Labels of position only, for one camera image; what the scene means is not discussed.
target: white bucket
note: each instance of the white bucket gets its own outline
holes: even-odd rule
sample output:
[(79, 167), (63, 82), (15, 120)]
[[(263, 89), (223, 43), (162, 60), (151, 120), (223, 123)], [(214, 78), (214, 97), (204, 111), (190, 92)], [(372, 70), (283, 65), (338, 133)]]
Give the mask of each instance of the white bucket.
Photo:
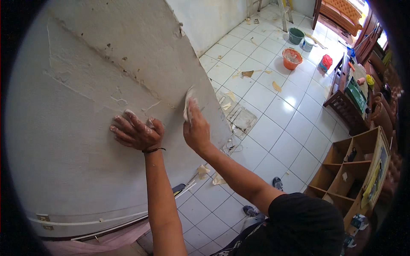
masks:
[(309, 37), (305, 37), (305, 40), (303, 41), (302, 49), (307, 52), (310, 52), (313, 48), (313, 45), (314, 45), (314, 41)]

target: finger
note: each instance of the finger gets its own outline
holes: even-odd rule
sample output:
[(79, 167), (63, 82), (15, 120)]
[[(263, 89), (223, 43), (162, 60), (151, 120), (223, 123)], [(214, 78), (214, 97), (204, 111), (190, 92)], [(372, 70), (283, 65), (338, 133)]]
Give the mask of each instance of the finger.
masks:
[(115, 136), (114, 140), (118, 141), (120, 144), (126, 146), (126, 147), (133, 147), (132, 144), (130, 142), (124, 141), (123, 139), (121, 139), (120, 137)]
[(184, 137), (188, 136), (191, 132), (191, 124), (188, 122), (184, 122)]
[(148, 118), (148, 121), (152, 123), (152, 125), (154, 126), (153, 130), (156, 131), (159, 136), (162, 136), (164, 134), (164, 126), (162, 125), (161, 121), (153, 118), (152, 116)]
[(109, 130), (115, 133), (118, 137), (120, 137), (122, 140), (127, 141), (127, 142), (135, 142), (135, 139), (128, 134), (125, 134), (123, 131), (118, 129), (118, 127), (111, 125), (109, 127)]
[(191, 119), (203, 118), (202, 113), (198, 108), (198, 100), (195, 98), (189, 98), (188, 100), (188, 115), (191, 116)]
[(151, 128), (146, 126), (131, 110), (127, 109), (124, 111), (124, 114), (131, 120), (131, 123), (134, 125), (134, 128), (139, 132), (150, 133)]
[(116, 115), (114, 116), (114, 121), (116, 121), (119, 125), (122, 126), (122, 130), (128, 134), (134, 134), (134, 128), (132, 127), (132, 125), (130, 124), (130, 122), (128, 122), (125, 118), (123, 118), (120, 115)]

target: pants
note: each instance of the pants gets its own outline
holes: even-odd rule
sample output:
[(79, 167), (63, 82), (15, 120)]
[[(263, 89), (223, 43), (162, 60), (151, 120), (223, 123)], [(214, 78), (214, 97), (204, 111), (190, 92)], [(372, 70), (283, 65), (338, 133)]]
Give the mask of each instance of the pants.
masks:
[(249, 218), (247, 218), (247, 219), (245, 220), (245, 222), (244, 222), (244, 225), (242, 226), (241, 233), (242, 233), (246, 228), (248, 228), (248, 227), (250, 227), (250, 226), (252, 226), (252, 225), (254, 225), (254, 224), (256, 224), (256, 223), (262, 222), (262, 221), (264, 221), (264, 220), (265, 220), (265, 215), (263, 215), (263, 213), (259, 213), (259, 214), (256, 215), (255, 217), (249, 217)]

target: white tile floor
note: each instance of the white tile floor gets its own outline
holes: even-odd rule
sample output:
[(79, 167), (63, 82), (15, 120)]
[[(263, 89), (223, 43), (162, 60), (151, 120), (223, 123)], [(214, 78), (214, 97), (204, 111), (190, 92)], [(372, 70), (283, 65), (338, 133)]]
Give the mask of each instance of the white tile floor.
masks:
[[(298, 27), (312, 33), (328, 47), (304, 52), (289, 42), (289, 36), (282, 32), (282, 21), (272, 20), (278, 13), (277, 5), (268, 5), (251, 18), (251, 25), (242, 22), (225, 35), (200, 62), (212, 79), (215, 92), (233, 91), (236, 101), (258, 118), (248, 134), (244, 134), (243, 150), (230, 157), (268, 183), (280, 177), (285, 192), (293, 193), (304, 191), (331, 142), (348, 137), (348, 130), (336, 113), (322, 107), (324, 86), (330, 84), (331, 71), (345, 47), (326, 26), (318, 22), (313, 31), (312, 19), (293, 12), (294, 24), (288, 23), (288, 28)], [(255, 18), (259, 24), (253, 24)], [(294, 71), (283, 66), (282, 51), (287, 47), (296, 49), (303, 57)], [(324, 54), (333, 58), (327, 73), (317, 68)], [(272, 73), (254, 72), (251, 78), (243, 79), (232, 77), (248, 70)], [(273, 81), (282, 87), (281, 92), (272, 87)], [(227, 117), (235, 106), (225, 112)], [(214, 169), (208, 168), (208, 179), (198, 180), (191, 192), (176, 200), (190, 255), (210, 255), (225, 247), (238, 235), (246, 219), (242, 206), (251, 205), (227, 184), (212, 185)]]

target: black wrist band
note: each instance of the black wrist band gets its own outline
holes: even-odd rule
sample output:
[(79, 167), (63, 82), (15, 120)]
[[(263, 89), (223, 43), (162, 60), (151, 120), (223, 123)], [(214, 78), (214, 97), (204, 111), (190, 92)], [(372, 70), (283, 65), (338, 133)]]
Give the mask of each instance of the black wrist band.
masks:
[(166, 149), (164, 149), (163, 147), (157, 147), (157, 148), (155, 148), (155, 149), (153, 149), (153, 150), (143, 150), (142, 152), (143, 152), (144, 154), (148, 154), (148, 153), (155, 152), (155, 151), (157, 151), (157, 150), (165, 150), (165, 151), (166, 151)]

